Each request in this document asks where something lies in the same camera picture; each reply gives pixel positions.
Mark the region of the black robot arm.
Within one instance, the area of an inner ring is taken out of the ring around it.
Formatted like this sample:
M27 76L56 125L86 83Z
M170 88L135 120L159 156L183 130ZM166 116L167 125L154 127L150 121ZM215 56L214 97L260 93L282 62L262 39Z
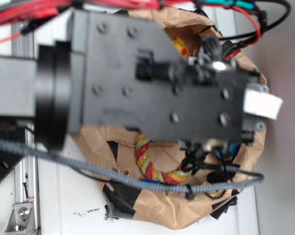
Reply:
M266 127L246 108L260 75L218 56L189 65L154 21L74 10L71 38L37 59L0 56L0 125L31 121L63 146L82 125L122 126L153 141L251 143Z

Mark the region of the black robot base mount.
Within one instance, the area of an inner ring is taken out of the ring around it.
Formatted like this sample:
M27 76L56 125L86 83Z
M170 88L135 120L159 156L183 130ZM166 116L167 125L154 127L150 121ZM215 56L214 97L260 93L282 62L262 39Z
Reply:
M26 130L22 127L0 130L0 139L8 141L26 142ZM0 183L21 161L23 155L0 151Z

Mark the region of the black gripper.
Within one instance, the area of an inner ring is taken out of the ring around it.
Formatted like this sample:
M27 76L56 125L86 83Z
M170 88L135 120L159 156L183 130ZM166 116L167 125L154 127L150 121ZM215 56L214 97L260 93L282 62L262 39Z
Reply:
M139 130L155 141L251 143L266 128L244 110L260 75L226 61L216 36L200 40L189 65L154 21L91 13L83 123Z

